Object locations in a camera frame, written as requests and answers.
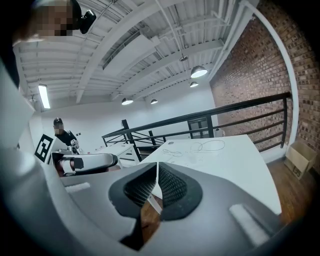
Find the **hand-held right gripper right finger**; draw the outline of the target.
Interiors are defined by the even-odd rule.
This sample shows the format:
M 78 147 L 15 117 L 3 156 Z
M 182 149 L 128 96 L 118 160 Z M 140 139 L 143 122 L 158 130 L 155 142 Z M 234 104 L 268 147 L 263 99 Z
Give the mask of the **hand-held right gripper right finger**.
M 227 179 L 160 162 L 160 225 L 148 253 L 248 253 L 282 228 L 277 213 Z

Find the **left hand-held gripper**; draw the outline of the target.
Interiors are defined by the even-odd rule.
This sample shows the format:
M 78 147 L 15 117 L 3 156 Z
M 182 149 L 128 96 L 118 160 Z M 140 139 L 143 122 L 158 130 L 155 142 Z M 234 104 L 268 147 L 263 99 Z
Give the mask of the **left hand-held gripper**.
M 118 163 L 118 157 L 110 153 L 74 154 L 57 137 L 46 134 L 40 138 L 34 156 L 47 173 L 58 177 L 101 173 Z

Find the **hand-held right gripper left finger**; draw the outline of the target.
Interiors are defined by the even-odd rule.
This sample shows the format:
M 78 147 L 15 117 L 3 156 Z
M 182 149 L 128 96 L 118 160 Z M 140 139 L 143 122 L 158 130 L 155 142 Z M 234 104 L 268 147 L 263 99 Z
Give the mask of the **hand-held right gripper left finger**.
M 159 226 L 148 202 L 156 185 L 156 163 L 61 178 L 80 210 L 117 242 L 140 250 Z

